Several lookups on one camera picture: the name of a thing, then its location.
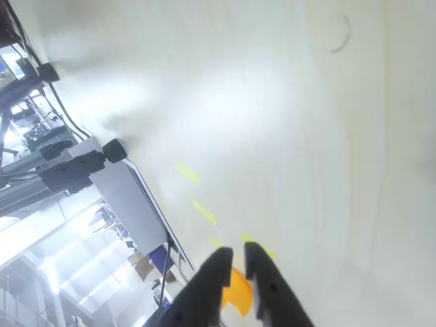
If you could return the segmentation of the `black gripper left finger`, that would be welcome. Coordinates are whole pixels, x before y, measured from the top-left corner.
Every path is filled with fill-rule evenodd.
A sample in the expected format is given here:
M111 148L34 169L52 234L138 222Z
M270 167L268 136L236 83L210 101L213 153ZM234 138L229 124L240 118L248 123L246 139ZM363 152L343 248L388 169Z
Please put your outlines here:
M229 247L213 252L158 319L158 325L218 326L223 289L231 282L232 259Z

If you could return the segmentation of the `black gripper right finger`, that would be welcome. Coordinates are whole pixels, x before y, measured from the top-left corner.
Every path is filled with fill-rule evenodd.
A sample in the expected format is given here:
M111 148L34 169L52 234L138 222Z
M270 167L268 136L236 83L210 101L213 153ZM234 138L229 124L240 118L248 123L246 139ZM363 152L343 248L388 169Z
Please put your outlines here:
M246 242L245 274L253 287L255 317L263 326L312 326L306 311L273 260L256 242Z

